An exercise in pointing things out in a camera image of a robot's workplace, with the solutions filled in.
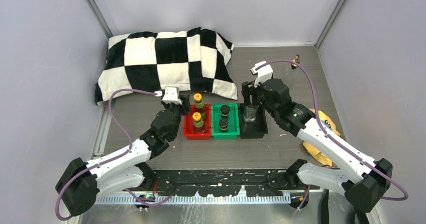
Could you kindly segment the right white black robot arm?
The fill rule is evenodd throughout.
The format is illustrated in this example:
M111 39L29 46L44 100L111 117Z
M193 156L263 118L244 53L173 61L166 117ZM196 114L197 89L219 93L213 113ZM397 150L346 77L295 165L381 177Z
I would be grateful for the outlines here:
M245 103L261 106L276 124L293 136L310 143L334 162L338 169L318 167L297 160L287 169L287 184L293 189L315 185L343 195L357 210L369 213L390 187L393 166L382 158L375 160L352 147L319 122L316 115L302 104L292 101L289 88L281 79L269 79L255 85L242 83Z

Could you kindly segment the clear glass oil bottle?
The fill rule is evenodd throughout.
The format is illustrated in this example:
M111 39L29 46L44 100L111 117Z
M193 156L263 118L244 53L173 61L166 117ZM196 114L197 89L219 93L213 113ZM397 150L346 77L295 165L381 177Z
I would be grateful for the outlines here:
M243 112L243 121L246 123L254 123L257 117L258 105L247 105Z

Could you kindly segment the yellow cap chili sauce bottle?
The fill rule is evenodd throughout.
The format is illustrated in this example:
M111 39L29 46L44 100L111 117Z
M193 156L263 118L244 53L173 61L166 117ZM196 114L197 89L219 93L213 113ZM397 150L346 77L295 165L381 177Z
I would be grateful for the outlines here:
M196 93L194 94L193 99L194 99L195 112L199 113L201 115L201 119L204 121L206 119L207 114L206 114L205 104L202 99L202 95L200 93Z

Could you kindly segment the brown sauce glass bottle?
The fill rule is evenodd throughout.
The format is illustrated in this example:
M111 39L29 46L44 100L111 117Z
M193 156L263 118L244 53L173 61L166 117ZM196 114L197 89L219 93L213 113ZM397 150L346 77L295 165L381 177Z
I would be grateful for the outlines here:
M283 83L288 87L289 90L291 90L293 83L294 83L294 79L295 79L295 73L296 73L296 69L298 68L298 66L294 63L291 63L290 66L286 67L284 70L284 75L283 75Z

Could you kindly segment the green label spice jar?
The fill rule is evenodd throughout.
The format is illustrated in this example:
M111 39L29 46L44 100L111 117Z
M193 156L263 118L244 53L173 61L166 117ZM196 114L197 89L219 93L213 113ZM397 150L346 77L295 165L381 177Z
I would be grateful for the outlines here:
M221 133L225 133L229 129L229 120L227 118L221 118L219 120L219 129Z

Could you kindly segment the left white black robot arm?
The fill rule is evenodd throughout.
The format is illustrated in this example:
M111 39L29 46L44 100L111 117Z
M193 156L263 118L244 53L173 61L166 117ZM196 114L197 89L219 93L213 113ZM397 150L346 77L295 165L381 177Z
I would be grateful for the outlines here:
M159 111L150 128L131 144L98 159L72 160L58 180L55 212L60 220L68 220L59 212L62 202L70 217L88 211L94 203L112 193L139 187L150 190L155 175L146 164L162 154L178 134L182 116L189 114L188 94L180 94L177 101L161 101L165 107Z

